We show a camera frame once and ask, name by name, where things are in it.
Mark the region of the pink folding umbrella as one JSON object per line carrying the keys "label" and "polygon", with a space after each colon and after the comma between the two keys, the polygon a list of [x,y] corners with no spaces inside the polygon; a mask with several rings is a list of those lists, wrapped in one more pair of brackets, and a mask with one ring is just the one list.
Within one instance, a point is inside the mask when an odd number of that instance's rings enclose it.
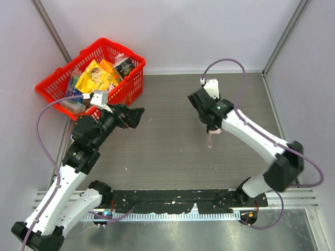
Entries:
{"label": "pink folding umbrella", "polygon": [[215,135],[215,134],[220,134],[221,133],[221,129],[220,128],[216,128],[215,130],[209,130],[207,132],[208,134],[208,139],[207,139],[207,147],[210,149],[212,147],[212,139],[211,136]]}

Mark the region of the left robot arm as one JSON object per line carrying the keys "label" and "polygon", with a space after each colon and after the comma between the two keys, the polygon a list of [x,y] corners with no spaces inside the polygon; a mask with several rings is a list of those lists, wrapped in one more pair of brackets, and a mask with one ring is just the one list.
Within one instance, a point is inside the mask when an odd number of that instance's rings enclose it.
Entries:
{"label": "left robot arm", "polygon": [[113,193],[107,184],[94,181],[70,206],[67,202],[87,177],[100,157],[99,148],[115,128],[136,128],[144,108],[125,104],[103,106],[100,117],[78,117],[72,131],[73,143],[65,153],[57,178],[46,195],[23,222],[15,222],[11,232],[22,242],[22,250],[59,250],[83,216],[101,204],[111,202]]}

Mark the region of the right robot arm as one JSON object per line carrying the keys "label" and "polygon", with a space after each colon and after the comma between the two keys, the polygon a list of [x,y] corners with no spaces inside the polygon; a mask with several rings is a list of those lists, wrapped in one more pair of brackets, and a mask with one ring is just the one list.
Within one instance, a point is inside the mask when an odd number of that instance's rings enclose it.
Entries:
{"label": "right robot arm", "polygon": [[212,98],[204,88],[190,94],[188,99],[208,133],[229,132],[268,163],[266,171],[247,178],[236,189],[237,199],[242,205],[252,203],[258,195],[271,190],[285,191],[303,171],[303,146],[299,142],[288,143],[270,134],[235,109],[233,103]]}

